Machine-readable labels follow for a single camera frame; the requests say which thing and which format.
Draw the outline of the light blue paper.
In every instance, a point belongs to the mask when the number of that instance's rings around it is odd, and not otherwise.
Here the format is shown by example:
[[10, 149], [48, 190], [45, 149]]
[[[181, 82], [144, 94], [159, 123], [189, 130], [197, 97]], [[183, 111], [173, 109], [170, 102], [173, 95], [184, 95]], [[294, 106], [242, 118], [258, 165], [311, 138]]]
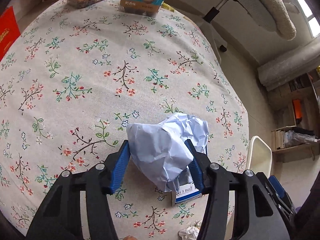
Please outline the light blue paper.
[[178, 192], [192, 182], [188, 165], [194, 158], [186, 140], [207, 153], [208, 122], [194, 115], [175, 113], [155, 125], [128, 124], [126, 132], [133, 162], [163, 192]]

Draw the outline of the white trash bin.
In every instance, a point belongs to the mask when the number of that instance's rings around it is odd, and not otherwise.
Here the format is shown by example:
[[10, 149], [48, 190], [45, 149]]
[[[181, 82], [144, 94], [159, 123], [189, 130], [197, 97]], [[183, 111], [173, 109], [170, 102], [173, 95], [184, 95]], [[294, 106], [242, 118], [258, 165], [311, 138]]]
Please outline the white trash bin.
[[249, 141], [246, 169], [255, 174], [263, 172], [267, 178], [270, 177], [272, 167], [272, 150], [266, 142], [255, 135]]

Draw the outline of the crumpled white tissue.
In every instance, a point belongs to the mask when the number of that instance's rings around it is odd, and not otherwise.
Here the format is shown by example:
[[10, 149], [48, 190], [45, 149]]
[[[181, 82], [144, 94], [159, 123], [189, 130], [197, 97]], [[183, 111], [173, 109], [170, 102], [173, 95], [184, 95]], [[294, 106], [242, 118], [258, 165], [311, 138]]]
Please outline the crumpled white tissue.
[[188, 227], [180, 230], [178, 236], [182, 240], [197, 240], [197, 237], [200, 233], [202, 221], [197, 220], [194, 224], [188, 225]]

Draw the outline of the blue white flat box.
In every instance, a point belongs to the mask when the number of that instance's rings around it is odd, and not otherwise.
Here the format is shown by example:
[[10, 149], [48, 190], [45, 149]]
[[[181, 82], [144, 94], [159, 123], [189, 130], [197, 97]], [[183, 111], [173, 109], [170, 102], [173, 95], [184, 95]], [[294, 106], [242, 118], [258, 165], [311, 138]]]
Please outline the blue white flat box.
[[181, 172], [174, 181], [174, 190], [171, 192], [172, 206], [181, 204], [201, 195], [201, 192], [195, 187], [192, 180], [189, 167]]

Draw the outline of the wooden desk shelf unit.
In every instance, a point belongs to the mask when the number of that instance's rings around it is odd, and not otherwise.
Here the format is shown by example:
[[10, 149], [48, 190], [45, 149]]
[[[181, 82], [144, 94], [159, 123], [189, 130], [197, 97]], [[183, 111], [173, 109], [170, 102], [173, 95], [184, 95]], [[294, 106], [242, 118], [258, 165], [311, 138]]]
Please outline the wooden desk shelf unit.
[[278, 162], [319, 156], [319, 72], [314, 69], [267, 93], [277, 126], [271, 148]]

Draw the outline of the lace curtain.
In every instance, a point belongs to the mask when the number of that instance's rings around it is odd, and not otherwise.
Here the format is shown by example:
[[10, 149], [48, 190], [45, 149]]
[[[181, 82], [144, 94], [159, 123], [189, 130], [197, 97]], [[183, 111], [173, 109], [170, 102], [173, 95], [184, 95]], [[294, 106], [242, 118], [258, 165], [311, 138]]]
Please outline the lace curtain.
[[271, 91], [319, 66], [319, 36], [258, 68], [260, 83]]

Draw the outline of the floral tablecloth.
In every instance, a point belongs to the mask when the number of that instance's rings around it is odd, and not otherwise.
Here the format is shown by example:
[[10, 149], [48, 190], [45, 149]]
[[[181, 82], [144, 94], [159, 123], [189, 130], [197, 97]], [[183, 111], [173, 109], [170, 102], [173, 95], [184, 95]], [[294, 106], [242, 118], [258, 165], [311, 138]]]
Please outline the floral tablecloth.
[[126, 14], [120, 0], [50, 6], [1, 61], [1, 213], [25, 235], [64, 170], [116, 152], [131, 123], [208, 122], [208, 155], [246, 168], [247, 111], [209, 41], [178, 11]]

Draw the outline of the beige fleece cushion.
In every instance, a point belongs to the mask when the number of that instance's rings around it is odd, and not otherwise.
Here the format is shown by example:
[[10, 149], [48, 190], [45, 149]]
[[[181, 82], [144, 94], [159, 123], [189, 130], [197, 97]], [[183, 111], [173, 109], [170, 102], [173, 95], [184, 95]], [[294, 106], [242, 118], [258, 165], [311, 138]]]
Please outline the beige fleece cushion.
[[259, 0], [276, 23], [277, 33], [285, 40], [291, 41], [296, 36], [296, 28], [292, 23], [283, 0]]

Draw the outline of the red gift box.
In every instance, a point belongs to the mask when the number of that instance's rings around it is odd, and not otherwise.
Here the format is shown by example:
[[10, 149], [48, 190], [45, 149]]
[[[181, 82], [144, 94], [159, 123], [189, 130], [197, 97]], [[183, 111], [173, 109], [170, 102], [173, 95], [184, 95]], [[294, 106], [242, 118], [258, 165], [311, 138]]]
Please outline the red gift box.
[[0, 60], [20, 36], [13, 6], [8, 7], [0, 18]]

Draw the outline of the white office chair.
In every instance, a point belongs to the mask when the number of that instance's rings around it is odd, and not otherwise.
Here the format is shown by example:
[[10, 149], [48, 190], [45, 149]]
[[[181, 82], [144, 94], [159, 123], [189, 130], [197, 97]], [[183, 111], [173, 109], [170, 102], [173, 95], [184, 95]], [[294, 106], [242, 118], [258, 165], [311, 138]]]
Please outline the white office chair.
[[200, 13], [238, 41], [247, 51], [268, 34], [277, 32], [276, 22], [260, 0], [179, 0]]

